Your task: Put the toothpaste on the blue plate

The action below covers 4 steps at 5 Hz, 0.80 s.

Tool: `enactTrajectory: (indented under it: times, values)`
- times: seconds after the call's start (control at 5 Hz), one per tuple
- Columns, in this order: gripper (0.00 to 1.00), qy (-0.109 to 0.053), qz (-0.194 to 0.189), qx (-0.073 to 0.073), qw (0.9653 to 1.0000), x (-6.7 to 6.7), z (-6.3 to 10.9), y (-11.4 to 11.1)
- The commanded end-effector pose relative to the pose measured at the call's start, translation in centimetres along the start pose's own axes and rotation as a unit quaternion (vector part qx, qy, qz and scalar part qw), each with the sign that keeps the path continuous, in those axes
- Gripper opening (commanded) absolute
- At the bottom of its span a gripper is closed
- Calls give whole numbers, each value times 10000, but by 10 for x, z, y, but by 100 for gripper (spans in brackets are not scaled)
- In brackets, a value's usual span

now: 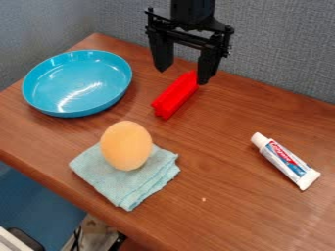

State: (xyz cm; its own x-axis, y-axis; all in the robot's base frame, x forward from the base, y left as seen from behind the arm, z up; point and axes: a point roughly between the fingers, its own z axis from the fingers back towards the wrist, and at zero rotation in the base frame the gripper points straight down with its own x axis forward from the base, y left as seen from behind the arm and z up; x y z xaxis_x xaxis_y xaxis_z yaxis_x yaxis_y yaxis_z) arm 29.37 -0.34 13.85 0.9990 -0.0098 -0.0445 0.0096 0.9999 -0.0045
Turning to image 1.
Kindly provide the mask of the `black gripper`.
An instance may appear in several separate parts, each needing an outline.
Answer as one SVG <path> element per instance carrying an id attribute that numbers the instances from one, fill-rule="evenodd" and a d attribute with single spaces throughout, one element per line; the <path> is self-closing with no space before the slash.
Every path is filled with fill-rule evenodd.
<path id="1" fill-rule="evenodd" d="M 173 63 L 173 44 L 200 50 L 197 84 L 216 74 L 223 57 L 229 56 L 235 29 L 215 18 L 216 0 L 170 0 L 169 10 L 149 7 L 145 26 L 156 69 L 162 72 Z"/>

